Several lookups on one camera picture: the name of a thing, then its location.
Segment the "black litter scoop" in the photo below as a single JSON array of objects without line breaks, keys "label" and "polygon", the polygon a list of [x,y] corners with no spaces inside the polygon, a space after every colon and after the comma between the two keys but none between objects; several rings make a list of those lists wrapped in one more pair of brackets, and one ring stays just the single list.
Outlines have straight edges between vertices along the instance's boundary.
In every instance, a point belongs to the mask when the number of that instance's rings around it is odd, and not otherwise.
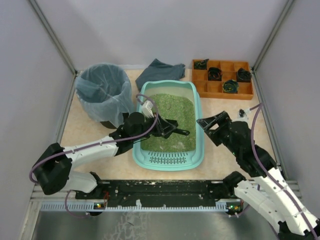
[{"label": "black litter scoop", "polygon": [[180,129],[180,128],[178,128],[178,126],[179,126],[179,124],[177,122],[177,128],[176,128],[176,130],[173,131],[174,134],[183,135],[183,136],[188,136],[190,134],[190,132],[188,130]]}]

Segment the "teal plastic litter box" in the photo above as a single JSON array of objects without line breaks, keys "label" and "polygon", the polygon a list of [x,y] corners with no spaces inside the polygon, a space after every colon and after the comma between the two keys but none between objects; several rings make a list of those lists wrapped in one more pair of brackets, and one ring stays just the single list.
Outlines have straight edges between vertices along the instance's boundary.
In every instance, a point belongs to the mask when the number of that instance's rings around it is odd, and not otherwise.
[{"label": "teal plastic litter box", "polygon": [[149,81],[140,93],[155,102],[154,113],[159,116],[149,138],[134,144],[134,161],[142,168],[156,171],[198,167],[205,155],[205,137],[197,124],[203,113],[195,85],[190,81]]}]

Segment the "black trash bin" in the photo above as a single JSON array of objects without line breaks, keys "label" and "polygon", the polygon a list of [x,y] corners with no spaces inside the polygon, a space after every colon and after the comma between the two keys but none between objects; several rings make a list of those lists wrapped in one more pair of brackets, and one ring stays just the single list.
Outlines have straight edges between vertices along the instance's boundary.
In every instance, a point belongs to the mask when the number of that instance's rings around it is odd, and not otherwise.
[{"label": "black trash bin", "polygon": [[129,117],[128,112],[120,112],[115,115],[112,121],[100,121],[100,124],[107,129],[117,129]]}]

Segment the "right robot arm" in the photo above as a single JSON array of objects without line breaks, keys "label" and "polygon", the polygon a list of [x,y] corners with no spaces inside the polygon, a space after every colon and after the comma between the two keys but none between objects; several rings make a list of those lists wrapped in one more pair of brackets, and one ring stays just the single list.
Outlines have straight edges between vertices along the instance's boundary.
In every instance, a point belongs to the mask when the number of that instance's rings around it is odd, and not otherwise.
[{"label": "right robot arm", "polygon": [[245,201],[272,227],[280,240],[317,240],[320,219],[299,200],[275,160],[255,144],[254,126],[248,124],[252,108],[238,111],[237,119],[227,112],[196,122],[216,145],[224,145],[237,164],[265,193],[261,193],[241,173],[234,171],[223,179],[228,193]]}]

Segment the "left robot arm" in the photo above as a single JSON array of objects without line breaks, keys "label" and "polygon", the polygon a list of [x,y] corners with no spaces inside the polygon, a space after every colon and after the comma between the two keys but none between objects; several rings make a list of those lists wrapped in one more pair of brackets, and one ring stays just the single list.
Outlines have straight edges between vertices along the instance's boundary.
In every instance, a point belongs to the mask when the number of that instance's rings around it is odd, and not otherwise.
[{"label": "left robot arm", "polygon": [[32,173],[45,195],[69,190],[89,194],[97,188],[100,178],[94,172],[82,173],[75,168],[124,154],[135,142],[150,136],[167,139],[177,128],[176,120],[145,117],[134,112],[114,132],[100,140],[72,147],[51,144],[33,166]]}]

